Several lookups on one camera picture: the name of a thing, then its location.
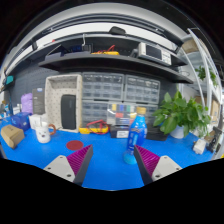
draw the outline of blue spray bottle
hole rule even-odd
[[[124,152],[124,161],[127,164],[136,164],[134,156],[134,145],[141,146],[147,134],[147,126],[145,123],[146,108],[137,107],[137,116],[129,128],[129,136],[127,142],[127,150]]]

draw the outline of white cup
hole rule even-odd
[[[49,127],[53,127],[54,131],[49,132]],[[40,143],[48,143],[51,140],[51,135],[56,133],[56,128],[53,124],[41,122],[35,125],[37,139]]]

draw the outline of cardboard box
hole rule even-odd
[[[201,97],[200,96],[196,96],[195,97],[195,101],[197,103],[201,103]],[[204,101],[205,101],[205,105],[207,106],[207,98],[206,97],[204,97]],[[217,124],[218,123],[219,108],[220,108],[219,103],[217,101],[215,101],[215,100],[212,100],[212,103],[211,103],[211,113],[210,113],[211,124]]]
[[[1,135],[6,144],[12,149],[14,149],[25,138],[23,130],[12,125],[3,127]]]

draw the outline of yellow object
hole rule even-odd
[[[1,135],[7,145],[12,149],[14,149],[25,138],[23,130],[12,125],[3,127]]]
[[[91,130],[93,130],[94,132],[98,132],[99,128],[91,128]],[[106,133],[108,131],[108,127],[106,128],[102,128],[101,130],[103,133]],[[87,128],[79,128],[79,132],[81,134],[90,134],[91,132],[87,129]]]
[[[95,52],[91,54],[110,54],[110,55],[120,55],[117,51],[106,51],[106,52]]]
[[[112,110],[116,111],[117,110],[117,104],[112,104]]]
[[[146,108],[145,107],[137,107],[137,113],[138,114],[145,114]]]

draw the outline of bag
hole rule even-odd
[[[22,112],[33,114],[33,94],[27,93],[21,97]]]

